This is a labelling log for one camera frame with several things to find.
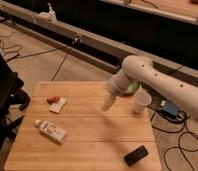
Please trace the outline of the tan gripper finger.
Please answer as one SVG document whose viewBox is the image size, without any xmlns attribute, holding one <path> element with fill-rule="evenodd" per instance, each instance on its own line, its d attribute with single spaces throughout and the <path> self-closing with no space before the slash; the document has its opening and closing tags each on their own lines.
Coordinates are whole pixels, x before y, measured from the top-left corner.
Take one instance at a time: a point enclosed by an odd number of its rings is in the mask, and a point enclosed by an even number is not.
<svg viewBox="0 0 198 171">
<path fill-rule="evenodd" d="M 108 111 L 116 101 L 116 97 L 112 94 L 108 94 L 104 98 L 104 104 L 102 105 L 103 111 Z"/>
</svg>

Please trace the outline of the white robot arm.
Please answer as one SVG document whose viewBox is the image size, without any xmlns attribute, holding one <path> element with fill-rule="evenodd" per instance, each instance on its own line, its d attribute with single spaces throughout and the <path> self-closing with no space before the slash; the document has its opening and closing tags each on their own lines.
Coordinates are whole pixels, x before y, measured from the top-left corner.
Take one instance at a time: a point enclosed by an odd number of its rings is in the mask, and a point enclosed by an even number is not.
<svg viewBox="0 0 198 171">
<path fill-rule="evenodd" d="M 109 110 L 116 97 L 135 81 L 149 85 L 198 121 L 198 87 L 159 72 L 153 68 L 153 61 L 144 56 L 130 55 L 123 60 L 121 69 L 106 83 L 108 94 L 102 109 Z"/>
</svg>

